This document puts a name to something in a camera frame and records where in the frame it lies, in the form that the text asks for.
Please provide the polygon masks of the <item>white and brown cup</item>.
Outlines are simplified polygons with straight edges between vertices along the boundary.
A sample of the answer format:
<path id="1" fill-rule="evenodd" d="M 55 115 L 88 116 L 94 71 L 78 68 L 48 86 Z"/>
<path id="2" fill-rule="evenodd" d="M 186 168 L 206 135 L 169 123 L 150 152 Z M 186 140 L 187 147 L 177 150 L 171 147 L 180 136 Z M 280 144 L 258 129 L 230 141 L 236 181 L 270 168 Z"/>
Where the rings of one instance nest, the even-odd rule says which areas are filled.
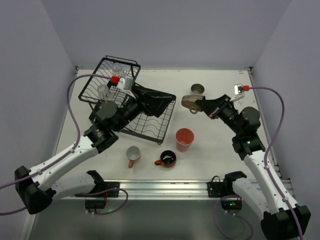
<path id="1" fill-rule="evenodd" d="M 201 96 L 205 92 L 205 87 L 202 84 L 195 83 L 190 87 L 190 92 L 192 95 Z"/>

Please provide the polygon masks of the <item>brown mug with handle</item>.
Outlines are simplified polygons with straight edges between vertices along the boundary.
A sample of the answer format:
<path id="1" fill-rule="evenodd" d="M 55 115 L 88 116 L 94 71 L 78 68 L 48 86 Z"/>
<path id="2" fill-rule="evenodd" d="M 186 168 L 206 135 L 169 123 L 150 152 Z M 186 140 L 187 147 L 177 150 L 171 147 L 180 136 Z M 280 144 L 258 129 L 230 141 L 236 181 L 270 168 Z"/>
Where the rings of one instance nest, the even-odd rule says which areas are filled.
<path id="1" fill-rule="evenodd" d="M 205 99 L 206 97 L 203 95 L 184 95 L 181 99 L 181 105 L 189 109 L 191 114 L 197 114 L 202 112 L 202 109 L 196 104 L 196 101 Z"/>

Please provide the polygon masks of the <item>clear glass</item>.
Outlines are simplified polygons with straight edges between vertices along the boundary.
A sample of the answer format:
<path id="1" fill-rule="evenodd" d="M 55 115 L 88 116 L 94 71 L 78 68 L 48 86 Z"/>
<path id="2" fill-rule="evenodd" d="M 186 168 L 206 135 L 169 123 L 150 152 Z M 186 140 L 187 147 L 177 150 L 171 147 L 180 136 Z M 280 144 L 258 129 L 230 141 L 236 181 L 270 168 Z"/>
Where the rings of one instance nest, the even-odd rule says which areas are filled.
<path id="1" fill-rule="evenodd" d="M 106 84 L 101 84 L 97 87 L 97 94 L 100 100 L 106 101 L 110 95 L 110 88 Z"/>
<path id="2" fill-rule="evenodd" d="M 122 78 L 125 75 L 125 71 L 120 63 L 115 62 L 112 65 L 112 75 L 119 78 Z"/>

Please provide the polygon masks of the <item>tall pink cup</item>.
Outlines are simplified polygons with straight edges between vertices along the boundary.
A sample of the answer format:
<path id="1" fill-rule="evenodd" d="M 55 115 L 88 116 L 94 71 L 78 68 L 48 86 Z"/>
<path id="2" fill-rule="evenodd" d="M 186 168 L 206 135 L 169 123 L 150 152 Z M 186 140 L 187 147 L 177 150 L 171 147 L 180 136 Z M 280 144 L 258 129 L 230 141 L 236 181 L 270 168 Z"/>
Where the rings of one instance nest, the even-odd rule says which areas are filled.
<path id="1" fill-rule="evenodd" d="M 175 134 L 176 149 L 186 152 L 195 139 L 194 133 L 188 128 L 181 128 Z"/>

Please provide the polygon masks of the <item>pink mug white inside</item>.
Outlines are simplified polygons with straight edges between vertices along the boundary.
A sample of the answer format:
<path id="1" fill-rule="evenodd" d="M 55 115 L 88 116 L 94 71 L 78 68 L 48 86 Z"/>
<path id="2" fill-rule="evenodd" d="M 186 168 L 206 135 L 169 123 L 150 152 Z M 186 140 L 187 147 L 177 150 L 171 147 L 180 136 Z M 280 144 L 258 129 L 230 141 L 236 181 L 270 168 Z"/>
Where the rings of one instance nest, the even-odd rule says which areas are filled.
<path id="1" fill-rule="evenodd" d="M 129 160 L 128 167 L 131 169 L 134 164 L 140 159 L 141 151 L 137 146 L 130 146 L 126 150 L 126 157 Z"/>

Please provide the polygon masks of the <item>red orange mug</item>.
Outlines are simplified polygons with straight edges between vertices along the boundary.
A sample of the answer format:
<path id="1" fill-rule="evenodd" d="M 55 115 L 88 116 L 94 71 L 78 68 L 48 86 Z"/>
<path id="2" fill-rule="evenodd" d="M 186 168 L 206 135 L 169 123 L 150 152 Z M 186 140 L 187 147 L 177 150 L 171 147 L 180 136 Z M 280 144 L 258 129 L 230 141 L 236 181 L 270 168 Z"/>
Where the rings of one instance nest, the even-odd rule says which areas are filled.
<path id="1" fill-rule="evenodd" d="M 159 160 L 156 160 L 154 164 L 156 166 L 163 166 L 163 167 L 173 167 L 177 162 L 176 154 L 171 150 L 165 150 L 160 154 Z"/>

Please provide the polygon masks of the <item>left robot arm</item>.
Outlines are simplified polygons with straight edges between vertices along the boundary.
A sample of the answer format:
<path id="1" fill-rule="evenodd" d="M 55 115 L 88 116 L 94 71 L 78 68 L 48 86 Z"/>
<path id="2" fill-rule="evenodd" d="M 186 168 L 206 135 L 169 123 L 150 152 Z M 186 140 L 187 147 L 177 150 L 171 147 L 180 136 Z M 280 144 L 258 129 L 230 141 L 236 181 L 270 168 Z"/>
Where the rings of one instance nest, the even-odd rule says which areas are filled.
<path id="1" fill-rule="evenodd" d="M 45 210 L 54 200 L 70 195 L 91 195 L 101 190 L 103 179 L 95 170 L 89 170 L 75 186 L 60 182 L 60 178 L 82 162 L 110 148 L 122 131 L 140 114 L 159 118 L 176 96 L 170 93 L 134 85 L 132 96 L 124 105 L 112 100 L 99 100 L 92 110 L 92 125 L 84 133 L 77 133 L 75 143 L 57 155 L 27 168 L 20 166 L 14 172 L 14 186 L 24 207 L 34 215 Z"/>

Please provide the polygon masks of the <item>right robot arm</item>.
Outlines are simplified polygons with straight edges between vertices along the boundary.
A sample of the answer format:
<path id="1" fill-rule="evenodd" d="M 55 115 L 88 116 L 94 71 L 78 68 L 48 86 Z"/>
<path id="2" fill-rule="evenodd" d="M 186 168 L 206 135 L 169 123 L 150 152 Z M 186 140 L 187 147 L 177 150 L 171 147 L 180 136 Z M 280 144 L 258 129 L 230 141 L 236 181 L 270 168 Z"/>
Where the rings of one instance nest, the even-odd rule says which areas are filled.
<path id="1" fill-rule="evenodd" d="M 198 99 L 198 108 L 210 119 L 221 119 L 234 133 L 232 146 L 240 159 L 254 175 L 260 189 L 251 186 L 241 172 L 225 175 L 225 186 L 240 196 L 255 212 L 268 240 L 302 239 L 310 210 L 299 205 L 277 175 L 268 153 L 257 133 L 261 125 L 260 112 L 253 107 L 238 111 L 230 97 Z"/>

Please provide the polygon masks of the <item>right control box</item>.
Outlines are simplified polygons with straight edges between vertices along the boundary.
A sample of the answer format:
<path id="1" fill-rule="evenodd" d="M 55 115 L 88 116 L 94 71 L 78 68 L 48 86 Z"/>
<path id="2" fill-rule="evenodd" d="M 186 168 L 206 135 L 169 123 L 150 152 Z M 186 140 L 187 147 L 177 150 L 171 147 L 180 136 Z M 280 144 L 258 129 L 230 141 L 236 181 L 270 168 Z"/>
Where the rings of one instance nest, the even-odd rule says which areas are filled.
<path id="1" fill-rule="evenodd" d="M 239 213 L 242 209 L 243 203 L 241 200 L 222 200 L 220 203 L 222 209 L 231 213 Z"/>

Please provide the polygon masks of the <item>control box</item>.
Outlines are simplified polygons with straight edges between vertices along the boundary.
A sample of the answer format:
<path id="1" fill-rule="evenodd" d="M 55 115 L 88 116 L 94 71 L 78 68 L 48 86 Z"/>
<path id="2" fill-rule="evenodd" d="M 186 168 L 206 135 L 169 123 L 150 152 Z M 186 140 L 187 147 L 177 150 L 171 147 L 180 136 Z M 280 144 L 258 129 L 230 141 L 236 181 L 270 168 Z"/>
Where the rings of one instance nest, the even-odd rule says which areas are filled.
<path id="1" fill-rule="evenodd" d="M 105 206 L 105 199 L 87 199 L 84 202 L 84 207 L 88 212 L 96 212 L 97 210 L 104 209 Z"/>
<path id="2" fill-rule="evenodd" d="M 242 209 L 243 203 L 241 200 L 222 200 L 220 203 L 222 209 L 231 213 L 239 213 Z"/>

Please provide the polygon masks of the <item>left control box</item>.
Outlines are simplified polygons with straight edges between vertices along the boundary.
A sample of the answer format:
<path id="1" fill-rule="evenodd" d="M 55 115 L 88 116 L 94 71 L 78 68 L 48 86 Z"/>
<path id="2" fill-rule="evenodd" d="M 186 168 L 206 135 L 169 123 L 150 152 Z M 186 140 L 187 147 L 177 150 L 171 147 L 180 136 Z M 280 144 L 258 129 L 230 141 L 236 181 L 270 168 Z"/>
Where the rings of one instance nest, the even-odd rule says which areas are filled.
<path id="1" fill-rule="evenodd" d="M 84 202 L 84 207 L 88 212 L 96 212 L 97 210 L 104 209 L 105 206 L 105 199 L 87 199 Z"/>

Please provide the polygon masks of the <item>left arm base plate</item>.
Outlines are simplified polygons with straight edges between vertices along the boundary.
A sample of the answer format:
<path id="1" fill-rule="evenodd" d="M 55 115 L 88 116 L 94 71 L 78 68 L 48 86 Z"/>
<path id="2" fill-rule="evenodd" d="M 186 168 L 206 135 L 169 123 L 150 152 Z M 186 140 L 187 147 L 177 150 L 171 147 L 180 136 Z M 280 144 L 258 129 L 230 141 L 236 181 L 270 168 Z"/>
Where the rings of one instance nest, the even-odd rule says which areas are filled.
<path id="1" fill-rule="evenodd" d="M 117 198 L 119 196 L 120 182 L 118 181 L 107 181 L 104 182 L 102 190 L 108 190 L 101 194 L 103 198 Z"/>

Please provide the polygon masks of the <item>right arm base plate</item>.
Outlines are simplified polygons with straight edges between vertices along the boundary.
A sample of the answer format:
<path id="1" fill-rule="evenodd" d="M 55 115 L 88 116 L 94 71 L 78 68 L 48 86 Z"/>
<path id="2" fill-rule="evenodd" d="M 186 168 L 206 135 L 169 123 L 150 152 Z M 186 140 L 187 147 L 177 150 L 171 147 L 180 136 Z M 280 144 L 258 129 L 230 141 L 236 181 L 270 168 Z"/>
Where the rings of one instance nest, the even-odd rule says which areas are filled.
<path id="1" fill-rule="evenodd" d="M 228 187 L 222 181 L 209 181 L 206 183 L 207 194 L 209 198 L 222 198 L 229 195 L 234 195 L 231 187 Z"/>

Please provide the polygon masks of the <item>aluminium mounting rail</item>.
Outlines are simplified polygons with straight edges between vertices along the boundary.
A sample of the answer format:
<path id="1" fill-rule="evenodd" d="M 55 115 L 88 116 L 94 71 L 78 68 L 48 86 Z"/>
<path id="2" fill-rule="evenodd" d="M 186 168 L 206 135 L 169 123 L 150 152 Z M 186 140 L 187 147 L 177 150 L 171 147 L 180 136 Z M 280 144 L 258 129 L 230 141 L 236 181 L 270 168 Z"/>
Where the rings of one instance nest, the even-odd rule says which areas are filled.
<path id="1" fill-rule="evenodd" d="M 125 193 L 109 198 L 108 215 L 91 216 L 85 200 L 66 197 L 26 218 L 22 240 L 221 240 L 219 229 L 242 240 L 264 239 L 244 204 L 239 218 L 215 207 L 205 180 L 121 180 Z"/>

